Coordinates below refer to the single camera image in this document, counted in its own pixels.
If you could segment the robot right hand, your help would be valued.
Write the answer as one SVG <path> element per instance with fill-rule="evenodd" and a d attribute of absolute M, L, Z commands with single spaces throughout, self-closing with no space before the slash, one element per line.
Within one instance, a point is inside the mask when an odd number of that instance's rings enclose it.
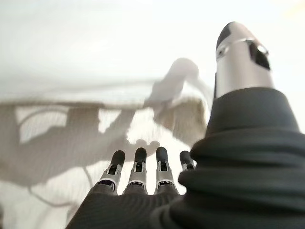
<path fill-rule="evenodd" d="M 146 151 L 138 148 L 118 195 L 125 160 L 116 151 L 70 229 L 302 229 L 305 136 L 272 82 L 268 51 L 238 22 L 216 45 L 213 105 L 205 137 L 180 153 L 175 187 L 164 147 L 156 150 L 156 189 L 146 191 Z"/>

